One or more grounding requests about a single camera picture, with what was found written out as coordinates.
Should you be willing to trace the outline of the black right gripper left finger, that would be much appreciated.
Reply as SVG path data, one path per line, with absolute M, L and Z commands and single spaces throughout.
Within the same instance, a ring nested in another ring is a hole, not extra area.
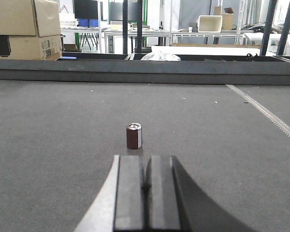
M 76 232 L 141 232 L 145 229 L 143 171 L 138 156 L 115 155 L 108 176 Z

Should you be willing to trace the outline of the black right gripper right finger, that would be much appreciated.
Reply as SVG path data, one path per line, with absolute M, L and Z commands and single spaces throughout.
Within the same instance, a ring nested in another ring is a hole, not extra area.
M 149 232 L 252 232 L 190 177 L 175 156 L 152 156 L 146 170 Z

